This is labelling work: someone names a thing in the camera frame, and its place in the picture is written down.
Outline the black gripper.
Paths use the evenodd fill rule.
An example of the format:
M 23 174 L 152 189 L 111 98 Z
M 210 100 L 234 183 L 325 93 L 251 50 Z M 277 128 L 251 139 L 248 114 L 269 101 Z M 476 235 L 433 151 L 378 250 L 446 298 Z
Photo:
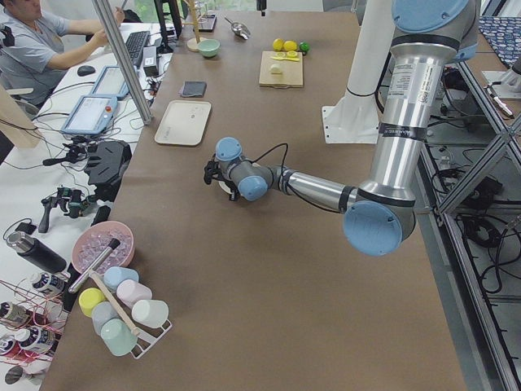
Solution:
M 204 182 L 210 185 L 212 181 L 218 181 L 224 183 L 227 188 L 231 191 L 229 194 L 230 201 L 237 201 L 239 199 L 239 191 L 236 185 L 226 179 L 220 166 L 219 162 L 216 161 L 216 155 L 213 154 L 211 160 L 204 166 Z

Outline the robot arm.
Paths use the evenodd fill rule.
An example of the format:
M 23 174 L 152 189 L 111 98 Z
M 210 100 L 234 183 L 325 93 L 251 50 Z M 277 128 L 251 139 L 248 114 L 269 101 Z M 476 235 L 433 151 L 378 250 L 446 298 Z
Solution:
M 262 166 L 243 154 L 236 138 L 217 142 L 204 181 L 223 182 L 231 198 L 260 199 L 277 189 L 344 216 L 344 234 L 358 251 L 395 251 L 415 226 L 410 188 L 436 88 L 446 64 L 475 53 L 480 5 L 476 1 L 394 1 L 390 53 L 395 67 L 379 124 L 370 176 L 358 187 L 317 178 L 284 164 Z

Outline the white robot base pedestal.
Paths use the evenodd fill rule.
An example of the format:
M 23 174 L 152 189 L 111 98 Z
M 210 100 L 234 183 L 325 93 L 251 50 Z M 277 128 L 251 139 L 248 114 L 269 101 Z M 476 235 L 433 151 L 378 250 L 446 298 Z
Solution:
M 374 93 L 395 31 L 390 1 L 368 1 L 343 98 L 322 108 L 325 141 L 377 142 L 379 110 Z

